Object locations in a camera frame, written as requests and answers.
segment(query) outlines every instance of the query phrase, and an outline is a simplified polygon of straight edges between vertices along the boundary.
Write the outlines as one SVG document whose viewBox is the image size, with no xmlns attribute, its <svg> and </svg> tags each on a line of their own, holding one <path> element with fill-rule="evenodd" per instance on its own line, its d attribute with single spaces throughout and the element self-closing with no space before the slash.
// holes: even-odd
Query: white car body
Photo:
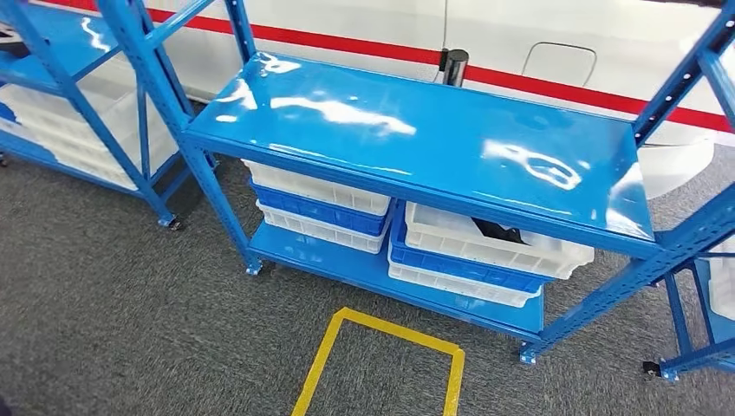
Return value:
<svg viewBox="0 0 735 416">
<path fill-rule="evenodd" d="M 186 3 L 146 6 L 161 21 Z M 248 0 L 246 7 L 263 50 L 431 81 L 439 50 L 465 49 L 472 67 L 465 88 L 630 120 L 719 12 L 649 0 Z M 240 69 L 228 28 L 215 2 L 166 41 L 192 97 L 210 99 Z M 647 142 L 653 146 L 639 151 L 649 198 L 701 172 L 718 138 L 732 140 L 706 81 L 680 106 L 688 110 L 672 114 L 676 122 L 663 123 Z"/>
</svg>

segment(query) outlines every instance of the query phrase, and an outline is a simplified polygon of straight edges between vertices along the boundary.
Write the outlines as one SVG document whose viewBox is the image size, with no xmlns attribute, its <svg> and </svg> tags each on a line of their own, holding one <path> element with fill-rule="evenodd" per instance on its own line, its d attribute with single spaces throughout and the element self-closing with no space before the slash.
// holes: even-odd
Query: blue metal shelf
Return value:
<svg viewBox="0 0 735 416">
<path fill-rule="evenodd" d="M 281 55 L 258 53 L 242 0 L 225 2 L 243 70 L 192 120 L 174 106 L 158 40 L 208 0 L 150 35 L 125 0 L 100 10 L 178 141 L 215 212 L 256 274 L 260 257 L 288 264 L 524 338 L 536 356 L 709 250 L 735 229 L 735 184 L 670 231 L 654 234 L 637 146 L 705 73 L 728 114 L 735 88 L 712 62 L 735 36 L 727 2 L 634 122 L 559 109 Z M 134 2 L 145 15 L 141 1 Z M 708 68 L 699 70 L 699 66 Z M 628 265 L 579 304 L 542 325 L 543 300 L 523 309 L 394 281 L 378 256 L 261 224 L 251 240 L 207 168 L 206 152 L 254 160 L 391 197 L 629 254 Z M 735 341 L 695 357 L 726 357 Z M 669 362 L 685 361 L 678 357 Z"/>
<path fill-rule="evenodd" d="M 710 306 L 710 264 L 707 261 L 694 262 L 694 283 L 699 294 L 699 305 L 705 317 L 707 336 L 710 344 L 716 344 L 735 338 L 735 321 L 712 312 Z M 735 358 L 724 359 L 722 364 L 735 370 Z"/>
<path fill-rule="evenodd" d="M 75 80 L 80 80 L 119 52 L 113 34 L 99 17 L 34 4 L 21 6 L 38 33 L 49 40 L 56 59 Z M 0 10 L 0 21 L 8 21 Z M 38 57 L 17 59 L 0 53 L 0 81 L 62 95 Z"/>
<path fill-rule="evenodd" d="M 187 132 L 196 146 L 552 237 L 658 250 L 622 120 L 257 53 Z"/>
<path fill-rule="evenodd" d="M 166 201 L 181 186 L 191 171 L 186 166 L 161 193 L 153 189 L 153 186 L 179 159 L 180 154 L 174 154 L 156 172 L 150 172 L 146 94 L 143 86 L 138 85 L 136 92 L 138 122 L 142 122 L 139 126 L 142 169 L 139 169 L 76 85 L 82 77 L 120 50 L 114 34 L 105 21 L 99 17 L 24 2 L 1 2 L 0 21 L 8 23 L 21 36 L 30 52 L 30 55 L 24 58 L 16 58 L 4 52 L 0 53 L 0 83 L 14 83 L 67 99 L 94 129 L 101 143 L 119 164 L 120 169 L 134 183 L 135 189 L 127 189 L 66 166 L 56 160 L 47 149 L 31 144 L 24 138 L 13 136 L 11 133 L 0 133 L 2 151 L 97 185 L 142 198 L 156 212 L 160 225 L 174 230 L 180 229 L 180 221 L 168 209 Z M 211 159 L 208 161 L 212 169 L 215 163 Z"/>
<path fill-rule="evenodd" d="M 378 254 L 305 237 L 261 223 L 250 241 L 250 251 L 274 262 L 390 296 L 421 308 L 476 325 L 538 340 L 543 327 L 543 292 L 523 308 L 513 308 L 444 290 L 427 288 L 388 277 L 387 244 Z"/>
</svg>

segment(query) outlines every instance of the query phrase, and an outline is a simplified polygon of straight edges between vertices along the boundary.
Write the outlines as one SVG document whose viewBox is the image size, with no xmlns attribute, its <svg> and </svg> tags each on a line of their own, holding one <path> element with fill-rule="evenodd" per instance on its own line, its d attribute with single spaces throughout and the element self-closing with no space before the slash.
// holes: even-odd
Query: yellow floor tape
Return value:
<svg viewBox="0 0 735 416">
<path fill-rule="evenodd" d="M 306 381 L 303 383 L 303 390 L 296 401 L 294 411 L 291 416 L 304 416 L 307 409 L 309 409 L 309 403 L 316 390 L 316 383 L 319 382 L 319 377 L 322 375 L 324 365 L 327 363 L 329 352 L 335 345 L 337 333 L 340 330 L 342 321 L 348 320 L 351 322 L 359 323 L 368 328 L 377 329 L 386 334 L 397 336 L 406 341 L 415 342 L 431 349 L 435 349 L 442 353 L 446 353 L 452 356 L 452 368 L 449 371 L 449 381 L 446 383 L 446 398 L 444 401 L 444 416 L 454 416 L 457 414 L 457 406 L 459 404 L 459 388 L 462 386 L 462 373 L 465 369 L 465 352 L 462 351 L 457 344 L 451 342 L 442 341 L 439 338 L 433 336 L 421 334 L 418 331 L 414 331 L 409 328 L 401 327 L 394 323 L 383 321 L 382 319 L 374 316 L 363 314 L 350 308 L 340 309 L 334 316 L 332 321 L 329 322 L 327 332 L 324 334 L 322 344 L 316 351 L 316 357 L 314 362 L 311 364 L 309 374 L 306 376 Z"/>
</svg>

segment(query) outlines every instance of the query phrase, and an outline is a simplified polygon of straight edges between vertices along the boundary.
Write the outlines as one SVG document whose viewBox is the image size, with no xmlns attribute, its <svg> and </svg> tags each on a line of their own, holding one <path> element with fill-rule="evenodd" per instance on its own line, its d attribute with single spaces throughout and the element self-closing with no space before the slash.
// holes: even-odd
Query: lower shelf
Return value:
<svg viewBox="0 0 735 416">
<path fill-rule="evenodd" d="M 735 321 L 727 319 L 722 315 L 712 312 L 710 306 L 710 264 L 706 260 L 697 260 L 694 262 L 696 272 L 694 273 L 694 282 L 697 285 L 699 293 L 699 303 L 702 306 L 702 312 L 705 317 L 707 326 L 707 335 L 710 343 L 718 343 L 735 338 Z M 722 367 L 730 371 L 735 371 L 735 359 L 721 361 Z"/>
<path fill-rule="evenodd" d="M 250 241 L 260 257 L 349 283 L 384 296 L 504 332 L 526 341 L 538 341 L 543 327 L 543 291 L 513 308 L 388 277 L 387 244 L 377 255 L 352 250 L 262 222 Z"/>
</svg>

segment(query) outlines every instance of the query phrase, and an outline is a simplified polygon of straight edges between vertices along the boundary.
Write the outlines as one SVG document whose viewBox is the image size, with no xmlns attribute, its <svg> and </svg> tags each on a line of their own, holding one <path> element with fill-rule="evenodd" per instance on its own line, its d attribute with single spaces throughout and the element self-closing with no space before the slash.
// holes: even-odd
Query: blue plastic crate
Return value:
<svg viewBox="0 0 735 416">
<path fill-rule="evenodd" d="M 368 214 L 292 193 L 277 191 L 257 185 L 253 183 L 252 179 L 250 179 L 250 186 L 255 190 L 257 199 L 262 205 L 293 212 L 369 236 L 378 237 L 383 232 L 383 225 L 386 223 L 387 216 L 385 215 Z"/>
<path fill-rule="evenodd" d="M 393 246 L 391 261 L 423 270 L 464 277 L 477 282 L 495 284 L 508 289 L 537 293 L 552 277 L 536 275 L 520 270 L 507 269 L 491 264 L 473 262 L 459 257 L 445 256 L 408 247 L 406 245 L 406 203 L 398 203 L 391 224 L 390 242 Z"/>
</svg>

